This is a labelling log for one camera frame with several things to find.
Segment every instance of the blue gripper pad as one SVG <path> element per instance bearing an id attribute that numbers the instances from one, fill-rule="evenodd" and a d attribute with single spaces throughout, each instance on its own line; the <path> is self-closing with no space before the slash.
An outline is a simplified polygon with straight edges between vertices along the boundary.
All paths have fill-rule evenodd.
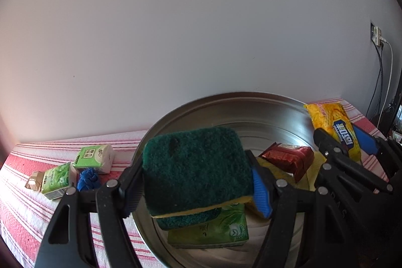
<path id="1" fill-rule="evenodd" d="M 359 142 L 360 149 L 362 149 L 367 155 L 376 155 L 379 148 L 375 138 L 356 125 L 352 124 L 352 126 L 353 130 L 355 131 L 357 141 Z"/>
<path id="2" fill-rule="evenodd" d="M 258 175 L 255 168 L 253 168 L 254 178 L 254 196 L 253 200 L 258 211 L 263 214 L 264 218 L 269 218 L 272 213 L 272 207 L 269 202 L 269 193 L 265 188 L 265 185 Z"/>

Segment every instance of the red striped cloth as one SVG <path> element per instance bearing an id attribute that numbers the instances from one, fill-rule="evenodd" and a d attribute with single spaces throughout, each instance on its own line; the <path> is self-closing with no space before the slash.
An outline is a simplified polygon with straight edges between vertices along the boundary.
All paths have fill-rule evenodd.
<path id="1" fill-rule="evenodd" d="M 375 136 L 382 134 L 356 108 L 336 98 L 324 102 L 340 102 L 350 120 Z M 25 188 L 33 171 L 45 171 L 66 162 L 72 162 L 81 147 L 92 144 L 111 144 L 116 151 L 112 170 L 101 175 L 102 182 L 117 178 L 130 163 L 134 151 L 146 131 L 91 136 L 53 142 L 18 144 L 0 170 L 0 233 L 5 243 L 24 267 L 33 267 L 43 235 L 58 201 Z M 362 152 L 363 165 L 378 176 L 385 174 L 374 156 Z M 159 268 L 163 265 L 150 253 L 135 227 L 133 218 L 125 219 L 131 243 L 143 267 Z M 91 214 L 91 228 L 99 267 L 109 267 L 97 214 Z"/>

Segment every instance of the biscuit package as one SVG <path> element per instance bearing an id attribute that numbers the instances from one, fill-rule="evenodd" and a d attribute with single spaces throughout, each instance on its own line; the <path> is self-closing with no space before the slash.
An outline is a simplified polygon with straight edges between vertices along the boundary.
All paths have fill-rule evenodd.
<path id="1" fill-rule="evenodd" d="M 350 159 L 360 161 L 361 150 L 356 134 L 340 103 L 312 103 L 304 107 L 310 114 L 314 129 L 323 128 L 348 151 Z"/>

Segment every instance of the metal basin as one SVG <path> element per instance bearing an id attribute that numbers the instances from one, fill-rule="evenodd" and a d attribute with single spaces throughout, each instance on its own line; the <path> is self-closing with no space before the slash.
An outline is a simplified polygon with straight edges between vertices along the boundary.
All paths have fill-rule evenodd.
<path id="1" fill-rule="evenodd" d="M 273 142 L 308 145 L 313 149 L 313 125 L 303 103 L 270 93 L 234 92 L 213 95 L 190 102 L 170 112 L 157 122 L 140 143 L 134 160 L 146 142 L 173 131 L 225 125 L 236 130 L 244 149 L 259 155 Z M 145 201 L 133 214 L 138 231 L 151 252 L 166 266 L 176 267 L 251 267 L 267 232 L 269 221 L 247 213 L 249 241 L 241 246 L 219 249 L 175 249 L 149 215 Z M 297 214 L 287 267 L 294 267 L 304 214 Z"/>

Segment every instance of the white cable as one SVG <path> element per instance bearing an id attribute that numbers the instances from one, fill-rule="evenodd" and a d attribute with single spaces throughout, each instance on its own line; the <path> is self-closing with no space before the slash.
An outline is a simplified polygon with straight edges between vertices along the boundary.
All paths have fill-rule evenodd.
<path id="1" fill-rule="evenodd" d="M 378 118 L 378 123 L 377 123 L 377 128 L 379 126 L 379 122 L 381 120 L 381 115 L 382 115 L 382 111 L 384 110 L 385 107 L 385 103 L 387 102 L 387 97 L 388 97 L 388 92 L 389 92 L 389 86 L 391 85 L 391 76 L 392 76 L 392 62 L 393 62 L 393 54 L 392 54 L 392 47 L 391 44 L 385 40 L 383 37 L 380 37 L 380 40 L 387 43 L 389 45 L 389 48 L 391 49 L 391 69 L 389 70 L 389 80 L 388 80 L 388 87 L 387 87 L 387 93 L 385 94 L 385 100 L 384 100 L 384 104 L 382 105 L 381 111 L 379 113 L 379 118 Z"/>

